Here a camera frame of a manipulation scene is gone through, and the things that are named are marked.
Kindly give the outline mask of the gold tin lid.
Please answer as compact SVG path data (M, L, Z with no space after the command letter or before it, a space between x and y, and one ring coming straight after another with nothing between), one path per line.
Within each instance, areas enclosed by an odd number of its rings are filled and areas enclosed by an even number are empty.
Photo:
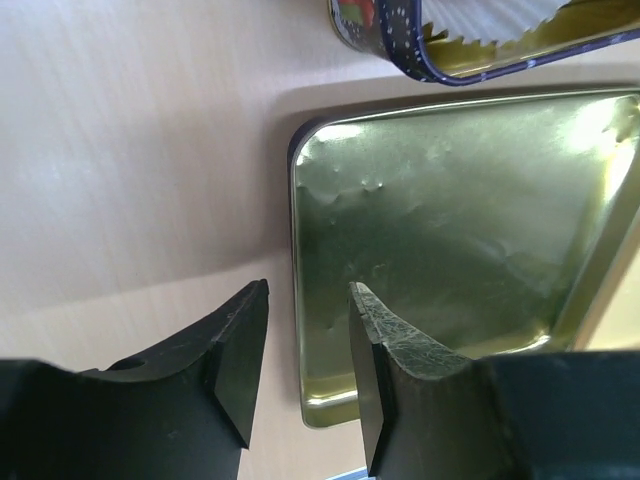
M348 287L471 358L583 346L634 255L639 90L343 111L289 144L303 422L358 418Z

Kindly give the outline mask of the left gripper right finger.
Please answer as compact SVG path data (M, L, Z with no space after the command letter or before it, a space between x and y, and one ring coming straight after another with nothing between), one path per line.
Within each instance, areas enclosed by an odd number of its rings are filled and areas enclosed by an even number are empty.
M367 470L377 479L635 479L635 351L460 355L349 287Z

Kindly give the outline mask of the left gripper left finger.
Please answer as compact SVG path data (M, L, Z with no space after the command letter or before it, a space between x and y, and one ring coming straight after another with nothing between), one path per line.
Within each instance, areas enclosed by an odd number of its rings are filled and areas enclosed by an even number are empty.
M234 479L269 314L265 280L105 370L1 363L5 479Z

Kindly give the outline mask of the square cookie tin box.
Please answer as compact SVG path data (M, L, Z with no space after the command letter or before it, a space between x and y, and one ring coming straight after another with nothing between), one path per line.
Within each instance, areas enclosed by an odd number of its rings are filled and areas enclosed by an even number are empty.
M331 1L337 35L419 82L466 86L635 40L639 4Z

